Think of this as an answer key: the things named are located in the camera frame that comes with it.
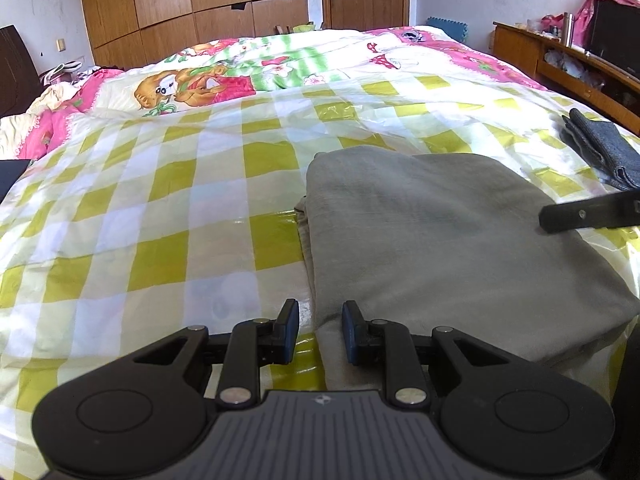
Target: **black object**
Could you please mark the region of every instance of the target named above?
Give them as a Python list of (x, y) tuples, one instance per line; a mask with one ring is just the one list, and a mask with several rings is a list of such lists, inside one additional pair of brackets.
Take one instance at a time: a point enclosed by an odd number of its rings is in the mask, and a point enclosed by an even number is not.
[(259, 367), (293, 356), (287, 300), (276, 320), (189, 327), (53, 390), (33, 415), (46, 479), (598, 478), (614, 419), (586, 386), (453, 328), (366, 321), (353, 301), (342, 323), (349, 361), (384, 367), (382, 394), (261, 399)]
[(30, 163), (31, 161), (26, 158), (0, 160), (0, 203), (22, 174), (27, 171)]
[(13, 25), (0, 28), (0, 118), (23, 114), (42, 93), (36, 67)]
[(540, 210), (538, 219), (547, 233), (585, 227), (614, 229), (640, 225), (640, 191), (547, 205)]
[(631, 75), (640, 76), (640, 9), (598, 0), (585, 49)]
[(609, 480), (640, 478), (640, 328), (636, 325), (626, 342), (625, 358), (611, 407), (616, 415), (616, 431), (602, 462)]

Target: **comforter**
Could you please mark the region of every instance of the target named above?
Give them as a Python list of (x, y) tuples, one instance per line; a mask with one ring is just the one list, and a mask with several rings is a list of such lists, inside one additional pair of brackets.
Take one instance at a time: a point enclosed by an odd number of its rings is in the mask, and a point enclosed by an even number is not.
[[(214, 41), (63, 103), (63, 142), (0, 206), (0, 476), (43, 473), (30, 416), (49, 390), (186, 325), (228, 332), (296, 298), (294, 363), (263, 385), (322, 388), (293, 212), (314, 155), (479, 153), (578, 200), (609, 189), (559, 140), (572, 107), (600, 118), (428, 27)], [(638, 234), (582, 232), (636, 295)], [(571, 373), (609, 396), (623, 351)]]

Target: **tv stand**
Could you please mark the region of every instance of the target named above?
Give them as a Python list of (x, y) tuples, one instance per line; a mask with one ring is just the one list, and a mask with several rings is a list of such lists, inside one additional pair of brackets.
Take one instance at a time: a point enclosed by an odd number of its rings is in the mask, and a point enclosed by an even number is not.
[[(503, 23), (494, 25), (495, 57), (512, 64), (549, 89), (591, 106), (640, 136), (640, 80), (597, 56), (583, 54), (559, 41)], [(606, 82), (603, 89), (592, 88), (547, 63), (545, 54), (552, 49), (573, 57), (590, 72), (599, 73)]]

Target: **gray folded cloth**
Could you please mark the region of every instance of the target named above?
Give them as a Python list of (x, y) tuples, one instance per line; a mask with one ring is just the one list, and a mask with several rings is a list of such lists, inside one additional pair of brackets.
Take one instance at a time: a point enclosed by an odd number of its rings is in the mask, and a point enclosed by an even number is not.
[(547, 364), (608, 346), (640, 312), (576, 231), (540, 230), (552, 201), (490, 158), (359, 146), (317, 155), (306, 179), (298, 230), (331, 389), (380, 386), (347, 363), (346, 300), (366, 319), (453, 326)]
[(573, 108), (564, 117), (562, 141), (589, 164), (603, 180), (623, 191), (640, 189), (640, 153), (609, 121), (590, 121)]

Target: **plaid bedsheet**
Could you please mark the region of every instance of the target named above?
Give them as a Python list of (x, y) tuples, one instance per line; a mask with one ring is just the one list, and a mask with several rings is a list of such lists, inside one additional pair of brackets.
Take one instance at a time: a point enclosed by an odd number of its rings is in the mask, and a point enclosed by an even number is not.
[[(389, 71), (184, 113), (75, 117), (76, 134), (0, 206), (0, 476), (46, 469), (30, 433), (44, 394), (186, 325), (227, 332), (296, 298), (306, 336), (263, 383), (321, 388), (293, 213), (314, 155), (358, 144), (479, 153), (578, 200), (606, 190), (558, 140), (571, 107), (597, 117), (517, 84)], [(638, 235), (584, 233), (636, 294)], [(575, 376), (607, 395), (623, 341), (603, 351), (608, 377)]]

